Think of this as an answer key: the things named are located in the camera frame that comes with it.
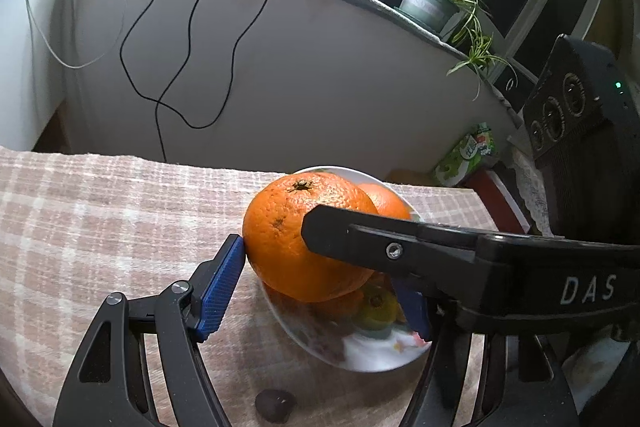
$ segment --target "green package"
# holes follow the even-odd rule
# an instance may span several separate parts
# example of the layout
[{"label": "green package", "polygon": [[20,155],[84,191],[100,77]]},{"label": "green package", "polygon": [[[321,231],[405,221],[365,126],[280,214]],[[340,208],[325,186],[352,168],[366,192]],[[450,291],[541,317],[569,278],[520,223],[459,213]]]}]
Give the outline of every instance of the green package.
[{"label": "green package", "polygon": [[438,162],[431,176],[443,187],[454,187],[478,169],[484,156],[494,152],[491,129],[487,124],[479,123]]}]

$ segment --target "white lettering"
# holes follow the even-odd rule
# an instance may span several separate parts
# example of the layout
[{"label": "white lettering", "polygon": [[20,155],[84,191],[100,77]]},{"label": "white lettering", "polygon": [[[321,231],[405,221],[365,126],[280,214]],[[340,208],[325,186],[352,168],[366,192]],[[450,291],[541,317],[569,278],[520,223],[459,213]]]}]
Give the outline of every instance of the white lettering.
[{"label": "white lettering", "polygon": [[[571,294],[570,297],[567,297],[569,286],[573,287],[574,292]],[[577,293],[578,293],[578,278],[572,277],[572,276],[567,277],[566,281],[564,282],[564,291],[562,292],[562,298],[560,299],[560,304],[571,304],[574,301],[575,295]]]},{"label": "white lettering", "polygon": [[582,298],[582,304],[587,302],[587,299],[591,299],[591,302],[596,301],[596,281],[597,277],[593,276],[591,282],[589,283],[589,287],[587,288],[587,293],[585,293],[584,297]]},{"label": "white lettering", "polygon": [[612,273],[611,275],[609,275],[609,277],[607,277],[607,290],[609,290],[609,293],[607,293],[607,294],[602,296],[602,300],[603,301],[608,301],[610,298],[612,298],[612,296],[613,296],[613,285],[611,284],[611,282],[616,280],[616,279],[617,279],[617,276],[614,273]]}]

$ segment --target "plate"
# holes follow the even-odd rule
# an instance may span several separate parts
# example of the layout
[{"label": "plate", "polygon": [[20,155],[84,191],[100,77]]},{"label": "plate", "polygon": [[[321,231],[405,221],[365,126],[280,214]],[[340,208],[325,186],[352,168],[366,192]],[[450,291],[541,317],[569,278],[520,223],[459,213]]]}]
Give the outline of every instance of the plate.
[{"label": "plate", "polygon": [[[320,166],[299,172],[332,172],[355,184],[380,180],[343,167]],[[412,219],[423,223],[420,214],[400,194],[396,193],[411,213]],[[335,322],[319,316],[313,308],[261,285],[274,317],[286,333],[306,352],[318,359],[350,371],[379,373],[402,367],[427,352],[431,343],[418,333],[395,322],[384,330],[369,331],[358,327],[351,319]]]}]

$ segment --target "pink checkered cloth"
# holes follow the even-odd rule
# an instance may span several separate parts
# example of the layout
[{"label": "pink checkered cloth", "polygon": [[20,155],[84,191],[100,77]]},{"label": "pink checkered cloth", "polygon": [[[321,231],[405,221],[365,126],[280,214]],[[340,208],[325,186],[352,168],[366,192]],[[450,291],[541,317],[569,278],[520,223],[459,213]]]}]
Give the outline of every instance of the pink checkered cloth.
[{"label": "pink checkered cloth", "polygon": [[[0,148],[0,367],[44,426],[105,296],[152,295],[187,279],[229,233],[241,232],[246,206],[278,176]],[[495,230],[470,190],[394,188],[427,221]],[[159,418],[176,425],[148,337]],[[291,427],[395,427],[424,365],[358,374],[308,355],[271,316],[248,263],[202,356],[236,427],[264,424],[254,398],[270,387],[296,394]]]}]

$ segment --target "speaker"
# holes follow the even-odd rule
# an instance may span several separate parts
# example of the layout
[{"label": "speaker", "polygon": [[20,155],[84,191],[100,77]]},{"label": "speaker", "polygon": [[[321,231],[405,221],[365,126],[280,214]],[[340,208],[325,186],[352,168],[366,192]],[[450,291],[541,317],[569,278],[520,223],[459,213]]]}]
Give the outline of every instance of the speaker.
[{"label": "speaker", "polygon": [[523,115],[552,232],[637,244],[640,118],[611,51],[560,35]]}]

